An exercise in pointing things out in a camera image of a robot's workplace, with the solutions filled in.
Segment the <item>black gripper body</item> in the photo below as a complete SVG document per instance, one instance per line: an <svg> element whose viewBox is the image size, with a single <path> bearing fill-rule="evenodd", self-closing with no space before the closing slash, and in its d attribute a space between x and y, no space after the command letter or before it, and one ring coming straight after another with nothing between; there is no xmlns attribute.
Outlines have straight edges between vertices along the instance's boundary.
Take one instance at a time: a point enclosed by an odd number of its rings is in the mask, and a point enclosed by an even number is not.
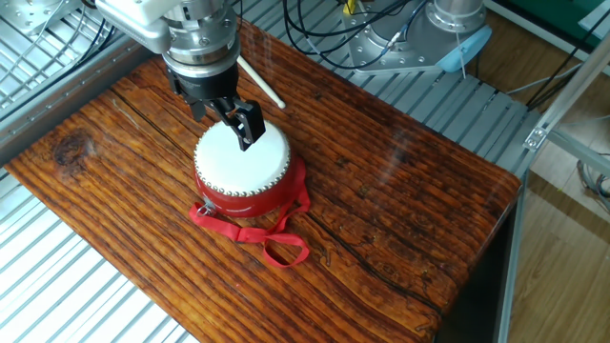
<svg viewBox="0 0 610 343"><path fill-rule="evenodd" d="M238 96L239 70L237 63L213 76L190 77L166 65L167 76L172 91L195 100L213 100Z"/></svg>

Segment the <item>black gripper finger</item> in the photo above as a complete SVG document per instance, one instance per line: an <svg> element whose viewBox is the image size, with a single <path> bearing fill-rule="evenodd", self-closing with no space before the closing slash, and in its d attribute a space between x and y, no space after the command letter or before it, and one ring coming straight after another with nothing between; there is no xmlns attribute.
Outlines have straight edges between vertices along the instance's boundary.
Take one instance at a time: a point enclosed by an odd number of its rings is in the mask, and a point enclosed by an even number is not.
<svg viewBox="0 0 610 343"><path fill-rule="evenodd" d="M205 101L188 94L185 94L183 98L191 109L193 120L200 122L207 114Z"/></svg>
<svg viewBox="0 0 610 343"><path fill-rule="evenodd" d="M237 136L239 148L246 151L266 131L260 105L253 100L242 100L239 96L207 100L211 108Z"/></svg>

